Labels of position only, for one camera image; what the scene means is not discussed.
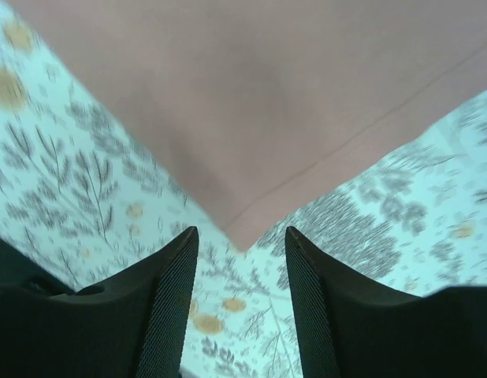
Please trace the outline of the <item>pink t shirt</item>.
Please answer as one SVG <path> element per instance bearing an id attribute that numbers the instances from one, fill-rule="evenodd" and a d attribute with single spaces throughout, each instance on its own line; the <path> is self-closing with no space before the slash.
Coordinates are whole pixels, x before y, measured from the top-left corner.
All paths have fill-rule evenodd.
<path id="1" fill-rule="evenodd" d="M 487 1 L 13 1 L 240 249 L 487 89 Z"/>

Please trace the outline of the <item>floral table mat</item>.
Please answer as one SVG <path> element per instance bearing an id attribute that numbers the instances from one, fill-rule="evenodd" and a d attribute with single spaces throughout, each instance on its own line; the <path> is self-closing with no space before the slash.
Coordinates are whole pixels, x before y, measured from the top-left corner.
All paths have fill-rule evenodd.
<path id="1" fill-rule="evenodd" d="M 0 236 L 80 289 L 190 225 L 200 251 L 184 376 L 301 377 L 289 225 L 409 294 L 487 285 L 487 91 L 238 250 L 0 1 Z"/>

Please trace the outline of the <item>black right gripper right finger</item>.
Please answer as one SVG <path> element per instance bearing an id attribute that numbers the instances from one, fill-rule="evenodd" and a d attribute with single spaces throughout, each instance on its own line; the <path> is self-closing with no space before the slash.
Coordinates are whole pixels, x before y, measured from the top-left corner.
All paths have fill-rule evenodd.
<path id="1" fill-rule="evenodd" d="M 487 377 L 487 286 L 392 289 L 297 228 L 285 254 L 306 377 Z"/>

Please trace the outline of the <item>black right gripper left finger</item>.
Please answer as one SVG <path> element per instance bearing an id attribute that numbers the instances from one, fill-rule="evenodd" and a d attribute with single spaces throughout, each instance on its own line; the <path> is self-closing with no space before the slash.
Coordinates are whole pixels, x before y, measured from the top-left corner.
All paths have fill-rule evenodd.
<path id="1" fill-rule="evenodd" d="M 0 377 L 179 377 L 199 233 L 79 291 L 0 239 Z"/>

